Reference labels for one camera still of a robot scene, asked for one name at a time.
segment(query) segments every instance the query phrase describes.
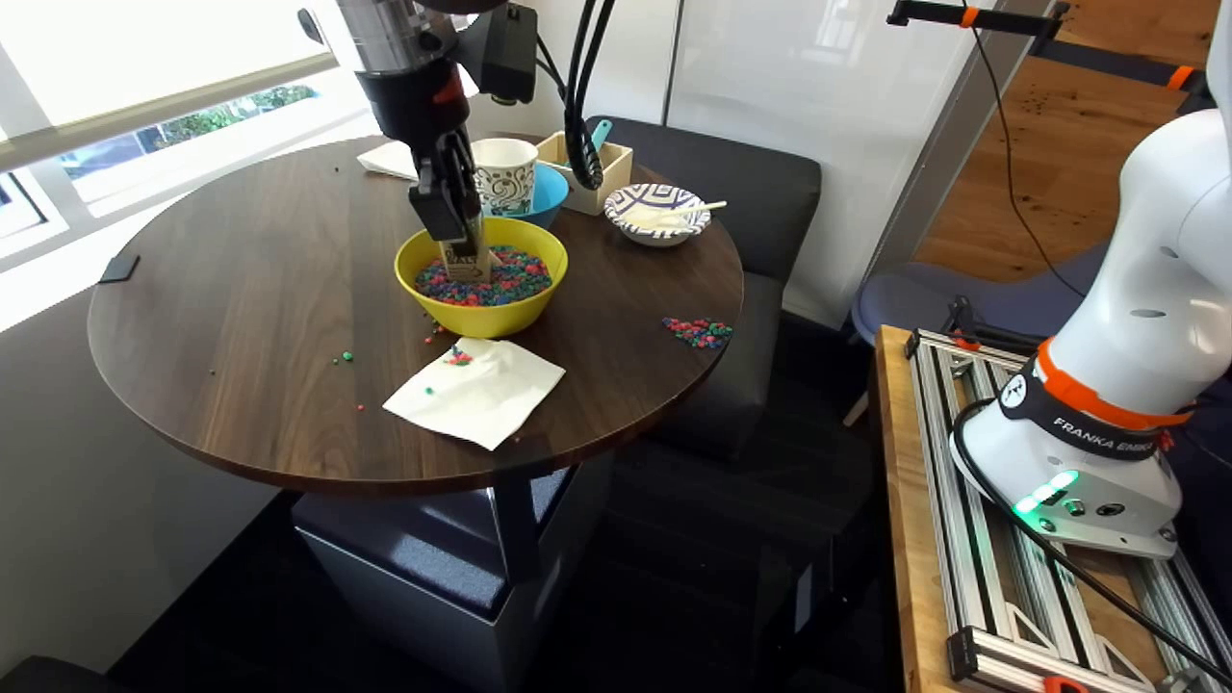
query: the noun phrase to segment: white cup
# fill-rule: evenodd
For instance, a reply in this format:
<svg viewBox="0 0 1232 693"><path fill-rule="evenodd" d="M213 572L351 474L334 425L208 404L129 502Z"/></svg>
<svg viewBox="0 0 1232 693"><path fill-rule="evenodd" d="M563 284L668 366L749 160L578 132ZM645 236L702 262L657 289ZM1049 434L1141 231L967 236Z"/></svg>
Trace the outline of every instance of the white cup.
<svg viewBox="0 0 1232 693"><path fill-rule="evenodd" d="M487 214L530 213L539 145L523 140L479 140L470 144L470 157Z"/></svg>

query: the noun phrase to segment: white napkin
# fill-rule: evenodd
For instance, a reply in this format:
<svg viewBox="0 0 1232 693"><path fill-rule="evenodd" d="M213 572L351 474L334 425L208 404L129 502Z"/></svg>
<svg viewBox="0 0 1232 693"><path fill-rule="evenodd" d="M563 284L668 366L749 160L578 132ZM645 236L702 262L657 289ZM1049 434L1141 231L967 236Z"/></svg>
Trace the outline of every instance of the white napkin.
<svg viewBox="0 0 1232 693"><path fill-rule="evenodd" d="M457 340L405 380L385 407L401 418L497 451L563 380L563 366L505 343Z"/></svg>
<svg viewBox="0 0 1232 693"><path fill-rule="evenodd" d="M414 145L405 145L405 144L382 144L382 145L358 155L358 164L365 173L416 180L416 157L414 157Z"/></svg>

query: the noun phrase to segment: white plate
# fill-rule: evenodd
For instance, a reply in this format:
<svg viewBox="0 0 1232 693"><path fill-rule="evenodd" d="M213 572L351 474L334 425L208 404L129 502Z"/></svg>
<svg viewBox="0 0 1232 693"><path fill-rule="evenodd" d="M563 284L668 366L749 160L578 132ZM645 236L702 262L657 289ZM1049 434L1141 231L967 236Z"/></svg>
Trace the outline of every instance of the white plate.
<svg viewBox="0 0 1232 693"><path fill-rule="evenodd" d="M682 246L709 223L706 200L677 186L625 186L604 200L604 214L645 246Z"/></svg>

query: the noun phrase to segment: blind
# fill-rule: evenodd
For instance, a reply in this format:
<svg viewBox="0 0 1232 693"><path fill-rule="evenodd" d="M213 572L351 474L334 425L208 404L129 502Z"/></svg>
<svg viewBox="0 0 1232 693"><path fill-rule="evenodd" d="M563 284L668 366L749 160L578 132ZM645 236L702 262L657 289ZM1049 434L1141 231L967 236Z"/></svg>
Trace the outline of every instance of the blind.
<svg viewBox="0 0 1232 693"><path fill-rule="evenodd" d="M0 50L0 144L324 59L293 0L0 0Z"/></svg>

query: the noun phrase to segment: round wooden table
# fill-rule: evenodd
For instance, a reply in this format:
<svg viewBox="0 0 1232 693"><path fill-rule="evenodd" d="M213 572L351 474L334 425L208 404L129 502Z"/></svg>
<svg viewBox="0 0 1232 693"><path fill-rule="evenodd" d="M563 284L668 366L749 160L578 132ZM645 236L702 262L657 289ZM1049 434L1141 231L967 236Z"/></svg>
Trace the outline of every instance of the round wooden table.
<svg viewBox="0 0 1232 693"><path fill-rule="evenodd" d="M140 418L289 490L474 490L646 433L715 366L722 352L664 320L737 325L743 271L729 231L646 249L600 214L563 213L570 273L545 320L511 336L568 370L530 418L488 453L385 412L453 336L394 281L394 249L420 218L405 180L358 168L374 144L229 173L129 244L140 266L93 289L89 348Z"/></svg>

